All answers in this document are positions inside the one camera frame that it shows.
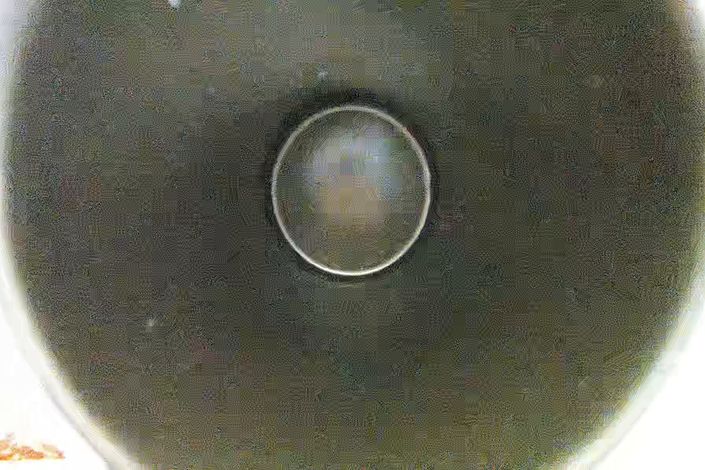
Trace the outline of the black mug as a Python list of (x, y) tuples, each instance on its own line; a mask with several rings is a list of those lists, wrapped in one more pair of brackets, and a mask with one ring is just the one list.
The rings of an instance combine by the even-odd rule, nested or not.
[(116, 469), (587, 463), (705, 292), (683, 1), (0, 1), (0, 269)]

